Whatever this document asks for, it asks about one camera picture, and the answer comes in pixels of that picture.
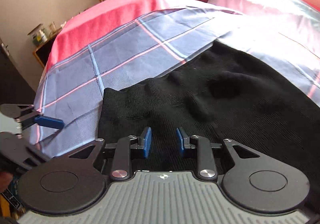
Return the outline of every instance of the ribbed black cloth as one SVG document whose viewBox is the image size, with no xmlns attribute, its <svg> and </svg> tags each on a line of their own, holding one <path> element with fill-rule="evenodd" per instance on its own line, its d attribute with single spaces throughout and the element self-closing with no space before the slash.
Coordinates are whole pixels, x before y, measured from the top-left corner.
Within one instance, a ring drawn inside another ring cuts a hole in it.
<svg viewBox="0 0 320 224">
<path fill-rule="evenodd" d="M 320 201 L 320 108 L 253 56 L 219 42 L 160 78 L 104 90 L 99 138 L 116 142 L 152 128 L 147 160 L 133 169 L 194 170 L 181 159 L 176 127 L 211 142 L 234 139 L 303 171 Z"/>
</svg>

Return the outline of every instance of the black fabric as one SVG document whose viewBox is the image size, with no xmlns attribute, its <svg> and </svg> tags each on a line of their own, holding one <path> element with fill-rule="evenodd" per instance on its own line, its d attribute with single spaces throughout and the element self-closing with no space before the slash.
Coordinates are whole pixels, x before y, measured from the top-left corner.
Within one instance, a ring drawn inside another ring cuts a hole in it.
<svg viewBox="0 0 320 224">
<path fill-rule="evenodd" d="M 195 170 L 181 159 L 176 127 L 219 142 L 234 139 L 303 171 L 320 200 L 320 108 L 253 56 L 219 42 L 161 78 L 104 90 L 98 136 L 116 142 L 152 128 L 147 160 L 133 170 Z"/>
</svg>

